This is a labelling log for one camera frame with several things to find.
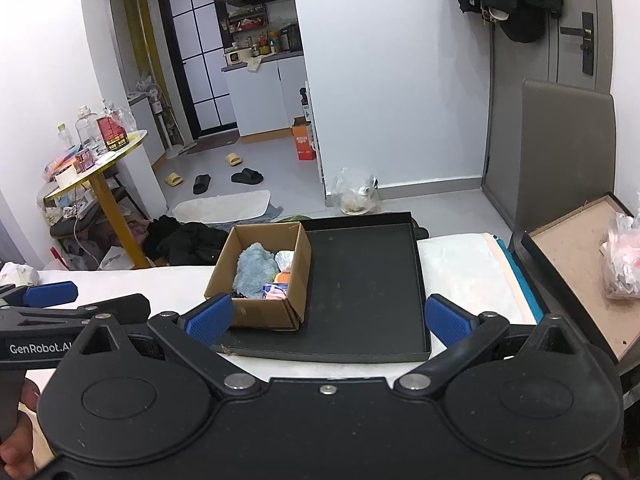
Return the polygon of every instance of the green object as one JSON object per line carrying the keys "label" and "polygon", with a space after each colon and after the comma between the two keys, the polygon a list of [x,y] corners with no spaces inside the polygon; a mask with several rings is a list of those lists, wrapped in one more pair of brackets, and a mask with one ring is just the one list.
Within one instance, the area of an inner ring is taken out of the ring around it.
{"label": "green object", "polygon": [[311,220],[311,218],[304,215],[293,215],[293,216],[287,216],[286,218],[282,218],[280,220],[276,220],[274,223],[282,224],[285,222],[302,222],[303,220]]}

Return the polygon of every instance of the blue fluffy fabric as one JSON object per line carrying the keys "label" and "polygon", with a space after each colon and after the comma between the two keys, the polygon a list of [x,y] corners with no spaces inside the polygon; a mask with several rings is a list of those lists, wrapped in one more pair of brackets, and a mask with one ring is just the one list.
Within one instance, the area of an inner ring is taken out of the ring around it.
{"label": "blue fluffy fabric", "polygon": [[234,290],[246,298],[260,300],[262,287],[271,283],[278,272],[280,269],[273,254],[256,242],[242,251],[238,258]]}

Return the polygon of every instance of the finger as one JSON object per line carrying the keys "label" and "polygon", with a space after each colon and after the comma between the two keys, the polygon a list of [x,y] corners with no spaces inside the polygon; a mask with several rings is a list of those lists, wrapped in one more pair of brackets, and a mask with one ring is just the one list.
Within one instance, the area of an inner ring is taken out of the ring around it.
{"label": "finger", "polygon": [[7,473],[13,480],[26,480],[36,473],[35,462],[33,461],[33,455],[30,454],[23,462],[18,465],[6,465],[4,466],[4,472]]}
{"label": "finger", "polygon": [[30,379],[25,379],[24,384],[22,385],[22,396],[20,397],[20,402],[32,412],[35,412],[39,398],[40,389],[38,385]]}
{"label": "finger", "polygon": [[33,425],[29,415],[18,411],[18,426],[0,446],[0,458],[8,465],[18,465],[33,450]]}

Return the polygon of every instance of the door handle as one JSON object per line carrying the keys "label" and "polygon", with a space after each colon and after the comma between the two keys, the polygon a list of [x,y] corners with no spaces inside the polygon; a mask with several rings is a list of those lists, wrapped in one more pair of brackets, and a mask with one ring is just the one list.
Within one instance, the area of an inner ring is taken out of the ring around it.
{"label": "door handle", "polygon": [[560,27],[560,34],[564,36],[578,36],[582,38],[582,72],[593,76],[595,69],[594,21],[592,12],[582,13],[582,28]]}

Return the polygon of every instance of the yellow table leg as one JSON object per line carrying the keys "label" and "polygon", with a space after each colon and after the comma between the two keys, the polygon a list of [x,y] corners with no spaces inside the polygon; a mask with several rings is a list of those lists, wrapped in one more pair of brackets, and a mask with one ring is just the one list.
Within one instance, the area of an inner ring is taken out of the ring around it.
{"label": "yellow table leg", "polygon": [[122,216],[120,208],[118,204],[116,204],[102,172],[91,176],[89,182],[94,188],[95,197],[98,199],[100,206],[102,206],[107,220],[109,220],[111,227],[113,227],[113,230],[120,239],[122,247],[133,260],[136,269],[148,269],[150,267],[149,262],[136,243],[136,239],[131,234],[127,221],[124,219],[124,216]]}

